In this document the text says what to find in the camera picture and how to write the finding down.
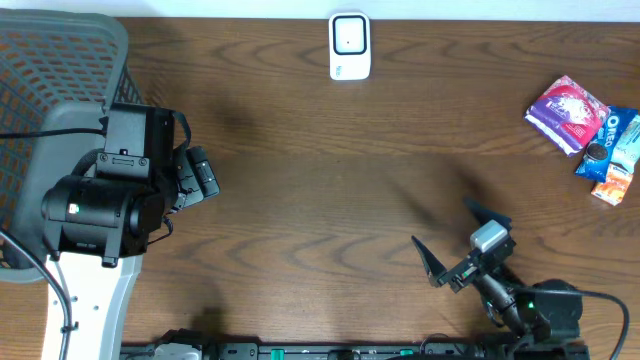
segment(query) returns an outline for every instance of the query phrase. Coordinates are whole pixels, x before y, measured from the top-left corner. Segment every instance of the oreo package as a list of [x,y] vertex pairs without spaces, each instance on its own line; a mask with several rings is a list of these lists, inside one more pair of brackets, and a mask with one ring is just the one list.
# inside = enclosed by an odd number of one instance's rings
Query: oreo package
[[582,151],[608,117],[609,108],[566,75],[556,80],[524,115],[567,156]]
[[626,109],[609,106],[610,114],[607,121],[598,130],[596,136],[587,145],[582,163],[576,170],[576,175],[598,182],[606,182],[609,163],[614,154],[622,134],[634,117],[638,115],[636,109]]
[[633,174],[636,162],[640,158],[640,116],[631,120],[613,150],[611,162],[620,165],[629,174]]

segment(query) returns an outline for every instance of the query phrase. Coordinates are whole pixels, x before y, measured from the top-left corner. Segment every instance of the wood grain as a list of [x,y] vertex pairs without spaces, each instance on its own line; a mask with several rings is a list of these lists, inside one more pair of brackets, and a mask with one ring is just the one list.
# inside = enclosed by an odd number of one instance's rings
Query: wood grain
[[[579,159],[522,120],[562,74],[637,107],[637,25],[376,21],[371,77],[342,83],[327,74],[325,21],[121,21],[146,102],[187,115],[222,189],[150,248],[126,341],[181,327],[265,342],[492,331],[473,290],[428,285],[409,241],[456,264],[475,229],[464,195],[513,217],[508,264],[526,282],[562,278],[639,314],[640,186],[615,208],[595,199]],[[37,358],[44,284],[1,284],[0,297],[0,357]],[[620,322],[585,301],[592,358]],[[639,328],[623,359],[640,355]]]

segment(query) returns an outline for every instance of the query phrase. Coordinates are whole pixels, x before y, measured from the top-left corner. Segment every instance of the plastic basket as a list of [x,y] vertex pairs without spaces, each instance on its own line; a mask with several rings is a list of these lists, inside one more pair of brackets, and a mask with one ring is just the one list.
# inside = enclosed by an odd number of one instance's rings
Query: plastic basket
[[[124,27],[104,15],[0,9],[0,132],[37,131],[55,108],[68,103],[140,103],[126,66],[127,47]],[[35,146],[34,140],[0,140],[5,229]],[[10,251],[8,244],[0,249]],[[0,258],[0,267],[11,267]]]

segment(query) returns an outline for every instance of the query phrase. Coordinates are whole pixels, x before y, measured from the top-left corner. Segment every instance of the black cable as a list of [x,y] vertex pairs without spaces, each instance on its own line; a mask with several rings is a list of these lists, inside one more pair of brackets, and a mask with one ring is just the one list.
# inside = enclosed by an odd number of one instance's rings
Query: black cable
[[191,128],[189,127],[189,123],[187,123],[187,118],[183,113],[178,111],[172,111],[171,115],[175,120],[177,120],[182,126],[182,130],[184,131],[184,141],[177,148],[174,149],[174,152],[185,152],[189,147],[189,143],[191,142]]
[[[431,340],[433,338],[435,338],[435,337],[449,338],[449,335],[443,334],[443,333],[435,333],[435,334],[431,334],[431,335],[427,336],[424,339],[424,341],[422,341],[422,344],[420,344],[420,354],[424,354],[425,353],[425,351],[426,351],[425,346],[427,346],[427,344],[430,343]],[[458,344],[454,344],[454,343],[451,343],[451,344],[456,348],[456,350],[458,351],[458,353],[460,355],[464,355],[464,352],[462,350],[460,350],[460,348],[458,347]]]
[[35,131],[30,133],[4,133],[4,134],[0,134],[0,139],[26,139],[26,138],[34,138],[34,137],[69,135],[69,134],[96,134],[96,135],[105,136],[107,132],[102,129],[75,128],[75,129],[62,129],[62,130],[49,130],[49,131]]
[[62,286],[56,281],[56,279],[51,275],[49,270],[44,266],[42,261],[38,259],[29,249],[24,247],[13,235],[9,234],[6,230],[0,228],[0,235],[4,238],[4,241],[8,242],[13,246],[18,252],[24,255],[31,264],[42,274],[42,276],[47,280],[53,291],[58,296],[60,300],[60,304],[62,305],[62,313],[64,315],[64,325],[62,327],[62,344],[60,345],[60,360],[65,360],[67,358],[67,351],[69,350],[69,337],[71,335],[71,331],[74,329],[74,326],[71,322],[71,301],[65,295]]
[[158,241],[168,238],[169,236],[171,236],[171,234],[173,234],[173,223],[171,222],[171,219],[169,219],[166,216],[162,217],[162,222],[167,225],[167,229],[169,229],[169,233],[160,236],[159,238],[153,240],[153,241],[149,241],[149,243],[147,243],[147,246],[153,244],[153,243],[157,243]]
[[84,154],[78,161],[76,166],[71,171],[71,175],[84,176],[89,169],[98,161],[98,155],[103,152],[104,149],[93,149]]
[[614,303],[620,306],[622,310],[622,331],[620,331],[620,337],[618,338],[618,343],[611,353],[610,360],[616,360],[622,351],[622,346],[624,345],[624,341],[627,338],[627,333],[629,332],[629,323],[631,322],[629,309],[627,305],[625,305],[622,300],[617,297],[605,293],[599,293],[596,291],[581,291],[581,290],[550,290],[550,289],[536,289],[536,288],[514,288],[514,292],[516,293],[525,293],[525,294],[548,294],[548,295],[560,295],[560,296],[586,296],[593,297],[598,299],[604,299],[613,301]]

